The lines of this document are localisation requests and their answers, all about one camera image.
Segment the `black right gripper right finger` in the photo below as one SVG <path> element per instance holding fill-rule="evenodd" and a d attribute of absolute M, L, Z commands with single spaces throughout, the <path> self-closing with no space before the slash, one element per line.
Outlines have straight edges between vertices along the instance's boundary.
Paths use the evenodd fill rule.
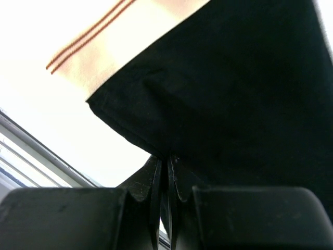
<path fill-rule="evenodd" d="M 168 159 L 172 249 L 332 249 L 320 200 L 301 187 L 205 186 Z"/>

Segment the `black underwear with beige waistband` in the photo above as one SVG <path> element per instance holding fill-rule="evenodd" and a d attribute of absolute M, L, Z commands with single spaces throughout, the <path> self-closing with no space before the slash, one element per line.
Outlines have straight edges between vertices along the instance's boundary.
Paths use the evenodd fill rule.
<path fill-rule="evenodd" d="M 332 211 L 332 61 L 316 1 L 79 1 L 47 64 L 132 144 L 221 185 L 311 190 Z"/>

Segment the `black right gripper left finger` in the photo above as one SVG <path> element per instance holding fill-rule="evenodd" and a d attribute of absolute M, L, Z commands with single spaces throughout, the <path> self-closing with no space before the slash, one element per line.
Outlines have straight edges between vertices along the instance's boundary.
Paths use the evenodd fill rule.
<path fill-rule="evenodd" d="M 115 188 L 20 188 L 1 202 L 1 249 L 157 249 L 162 162 Z"/>

